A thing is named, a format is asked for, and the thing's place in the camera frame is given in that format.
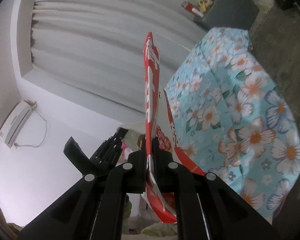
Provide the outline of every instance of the light blue floral cloth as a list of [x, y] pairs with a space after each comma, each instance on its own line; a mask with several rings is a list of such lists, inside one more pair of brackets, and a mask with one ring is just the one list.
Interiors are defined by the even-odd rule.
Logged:
[[181, 148], [272, 223], [300, 174], [300, 140], [248, 32], [214, 28], [166, 91]]

